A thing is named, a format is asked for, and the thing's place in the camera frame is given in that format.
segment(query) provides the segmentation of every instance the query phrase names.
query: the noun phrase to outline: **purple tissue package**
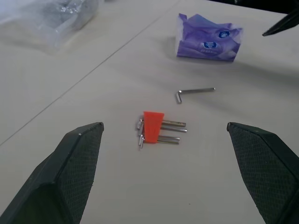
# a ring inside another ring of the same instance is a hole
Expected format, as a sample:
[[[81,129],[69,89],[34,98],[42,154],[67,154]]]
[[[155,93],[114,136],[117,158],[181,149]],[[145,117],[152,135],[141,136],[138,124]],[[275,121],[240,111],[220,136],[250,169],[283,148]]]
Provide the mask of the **purple tissue package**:
[[[196,14],[178,15],[176,53],[179,57],[234,61],[243,29],[232,23],[216,24]]]

